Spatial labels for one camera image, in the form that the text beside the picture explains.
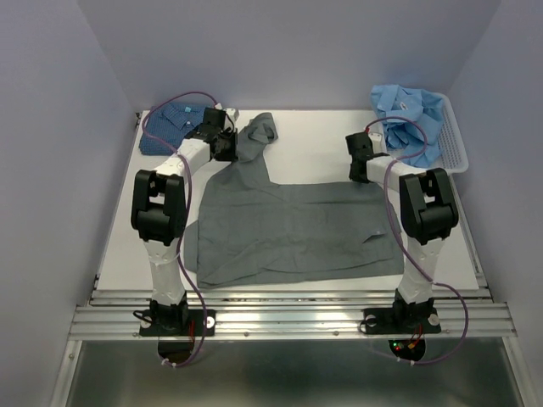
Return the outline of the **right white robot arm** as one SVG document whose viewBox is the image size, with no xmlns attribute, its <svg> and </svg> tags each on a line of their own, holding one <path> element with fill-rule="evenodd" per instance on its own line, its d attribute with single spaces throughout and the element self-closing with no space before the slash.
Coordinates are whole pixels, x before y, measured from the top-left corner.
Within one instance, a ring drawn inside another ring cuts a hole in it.
<svg viewBox="0 0 543 407">
<path fill-rule="evenodd" d="M 373 150 L 367 131 L 345 138 L 351 157 L 349 178 L 377 183 L 399 194 L 401 230 L 406 234 L 405 267 L 395 298 L 388 308 L 366 308 L 361 330 L 369 335 L 439 333 L 433 282 L 440 250 L 459 221 L 447 172 L 404 164 Z"/>
</svg>

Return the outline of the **grey long sleeve shirt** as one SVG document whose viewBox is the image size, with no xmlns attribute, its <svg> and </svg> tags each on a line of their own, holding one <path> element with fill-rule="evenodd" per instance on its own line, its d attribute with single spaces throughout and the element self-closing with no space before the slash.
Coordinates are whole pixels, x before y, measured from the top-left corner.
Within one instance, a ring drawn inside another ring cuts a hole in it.
<svg viewBox="0 0 543 407">
<path fill-rule="evenodd" d="M 270 113 L 238 133 L 238 160 L 206 183 L 185 231 L 183 263 L 205 289 L 398 275 L 404 260 L 383 189 L 353 181 L 281 185 L 265 148 Z"/>
</svg>

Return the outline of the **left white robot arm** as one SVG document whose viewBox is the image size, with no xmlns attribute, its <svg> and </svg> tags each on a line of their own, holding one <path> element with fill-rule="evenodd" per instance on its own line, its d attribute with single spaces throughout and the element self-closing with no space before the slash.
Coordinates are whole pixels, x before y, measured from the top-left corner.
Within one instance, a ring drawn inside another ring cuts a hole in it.
<svg viewBox="0 0 543 407">
<path fill-rule="evenodd" d="M 208 317 L 188 308 L 187 290 L 178 264 L 180 243 L 192 200 L 192 175 L 210 161 L 237 160 L 239 112 L 219 104 L 204 110 L 172 155 L 134 179 L 131 225 L 148 253 L 153 283 L 146 310 L 135 311 L 143 337 L 199 335 Z"/>
</svg>

